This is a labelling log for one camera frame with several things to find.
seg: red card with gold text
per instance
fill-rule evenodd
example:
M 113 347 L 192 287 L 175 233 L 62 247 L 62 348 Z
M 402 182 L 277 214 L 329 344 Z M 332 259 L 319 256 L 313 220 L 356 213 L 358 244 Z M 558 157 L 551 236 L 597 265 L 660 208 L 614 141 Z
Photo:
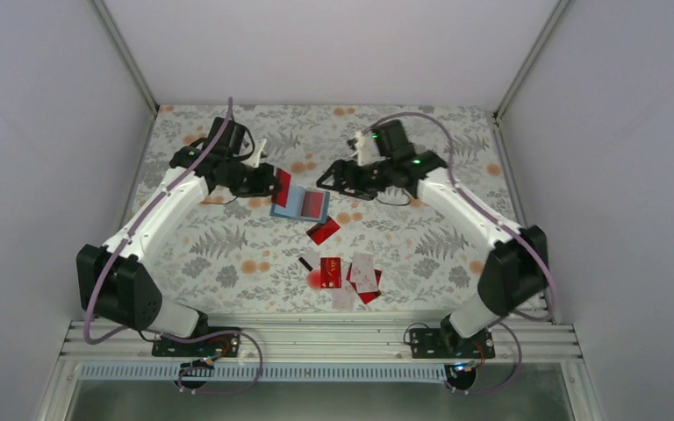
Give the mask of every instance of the red card with gold text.
M 339 257 L 321 258 L 321 288 L 342 288 L 342 267 Z

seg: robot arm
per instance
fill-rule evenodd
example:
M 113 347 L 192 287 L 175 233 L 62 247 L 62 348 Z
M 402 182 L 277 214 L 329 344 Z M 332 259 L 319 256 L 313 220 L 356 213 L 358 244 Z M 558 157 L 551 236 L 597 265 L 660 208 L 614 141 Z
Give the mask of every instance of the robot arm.
M 199 157 L 197 146 L 211 141 L 223 122 L 217 118 L 207 139 L 180 149 L 171 160 L 161 184 L 138 213 L 101 247 L 86 245 L 76 257 L 82 307 L 86 310 L 97 278 L 113 252 L 120 250 L 95 313 L 137 331 L 168 333 L 181 338 L 207 333 L 207 316 L 161 295 L 146 271 L 184 217 L 216 186 L 229 188 L 238 197 L 271 196 L 276 186 L 274 168 L 261 164 L 266 140 L 261 140 L 245 160 L 233 156 L 241 147 L 247 128 L 236 123 L 224 130 L 220 141 L 194 172 L 176 180 Z
M 503 217 L 466 187 L 452 186 L 446 162 L 433 152 L 416 153 L 399 121 L 374 127 L 372 132 L 384 161 L 367 163 L 363 159 L 368 151 L 365 134 L 359 133 L 348 142 L 356 150 L 357 161 L 336 161 L 319 178 L 317 186 L 366 200 L 391 186 L 405 189 L 440 212 L 453 226 L 470 232 L 474 243 L 484 248 L 487 259 L 477 293 L 441 321 L 444 342 L 452 354 L 457 354 L 468 345 L 466 339 L 478 335 L 547 287 L 543 273 L 509 230 L 518 233 L 545 262 L 546 236 L 537 226 L 524 229 Z M 456 188 L 479 209 L 492 215 L 496 223 L 461 197 Z

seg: red circle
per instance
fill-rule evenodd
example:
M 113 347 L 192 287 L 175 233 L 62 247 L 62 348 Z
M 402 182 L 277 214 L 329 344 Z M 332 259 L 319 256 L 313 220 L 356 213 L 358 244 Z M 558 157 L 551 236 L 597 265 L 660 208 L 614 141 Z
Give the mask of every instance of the red circle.
M 309 284 L 312 289 L 321 289 L 321 271 L 315 269 L 306 276 L 306 283 Z

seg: white wall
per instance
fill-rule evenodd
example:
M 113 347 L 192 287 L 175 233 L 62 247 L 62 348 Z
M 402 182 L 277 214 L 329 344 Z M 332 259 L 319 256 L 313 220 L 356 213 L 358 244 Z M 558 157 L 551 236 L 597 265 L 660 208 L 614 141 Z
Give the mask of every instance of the white wall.
M 674 419 L 674 2 L 573 2 L 503 121 L 607 419 Z
M 556 0 L 106 0 L 160 103 L 498 107 Z
M 34 417 L 149 117 L 88 1 L 0 1 L 0 420 Z

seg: patterned table surface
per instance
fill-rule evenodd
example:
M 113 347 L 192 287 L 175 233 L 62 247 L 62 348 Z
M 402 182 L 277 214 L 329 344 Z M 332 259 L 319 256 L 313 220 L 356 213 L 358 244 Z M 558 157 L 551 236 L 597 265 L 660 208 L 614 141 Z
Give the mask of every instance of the patterned table surface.
M 234 108 L 236 121 L 255 139 L 267 138 L 267 162 L 315 187 L 332 161 L 346 159 L 346 140 L 377 119 L 399 111 L 438 118 L 455 137 L 455 173 L 479 197 L 512 218 L 513 207 L 484 112 L 462 107 L 249 105 Z M 149 198 L 172 154 L 210 130 L 224 106 L 166 105 L 156 119 L 140 169 L 132 212 Z M 405 118 L 411 142 L 444 156 L 448 143 L 432 123 Z M 305 232 L 313 225 L 269 215 L 269 199 L 239 199 L 217 189 L 170 236 L 148 270 L 161 292 L 207 312 L 334 311 L 332 294 L 306 284 L 298 256 L 309 248 L 349 261 L 354 252 L 374 255 L 383 271 L 382 295 L 355 310 L 452 309 L 471 296 L 484 256 L 470 236 L 418 200 L 397 207 L 332 195 L 329 215 L 341 226 L 317 246 Z M 406 203 L 398 191 L 380 196 Z

